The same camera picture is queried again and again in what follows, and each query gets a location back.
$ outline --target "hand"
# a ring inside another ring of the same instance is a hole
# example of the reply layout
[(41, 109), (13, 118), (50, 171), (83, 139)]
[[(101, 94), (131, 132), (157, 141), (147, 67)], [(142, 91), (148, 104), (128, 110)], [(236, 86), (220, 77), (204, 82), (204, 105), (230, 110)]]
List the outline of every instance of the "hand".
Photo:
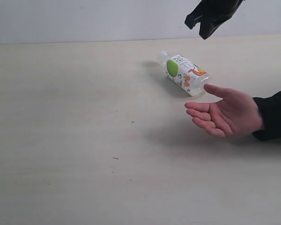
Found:
[(216, 137), (237, 137), (261, 130), (263, 122), (253, 98), (243, 92), (205, 84), (209, 94), (222, 98), (215, 103), (188, 102), (186, 112), (192, 121)]

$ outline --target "black sleeve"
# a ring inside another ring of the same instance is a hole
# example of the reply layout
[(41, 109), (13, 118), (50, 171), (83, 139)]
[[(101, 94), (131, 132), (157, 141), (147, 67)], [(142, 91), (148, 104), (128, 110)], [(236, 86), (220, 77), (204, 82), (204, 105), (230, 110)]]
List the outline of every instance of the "black sleeve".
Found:
[(281, 91), (269, 98), (253, 98), (258, 105), (264, 123), (264, 130), (253, 135), (261, 141), (281, 138)]

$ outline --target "wooden table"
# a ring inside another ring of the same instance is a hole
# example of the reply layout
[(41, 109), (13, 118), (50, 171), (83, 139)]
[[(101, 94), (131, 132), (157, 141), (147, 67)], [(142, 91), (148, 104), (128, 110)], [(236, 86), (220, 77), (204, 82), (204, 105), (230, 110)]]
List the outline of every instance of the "wooden table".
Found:
[(0, 45), (0, 225), (281, 225), (281, 140), (197, 128), (161, 50), (281, 90), (281, 36)]

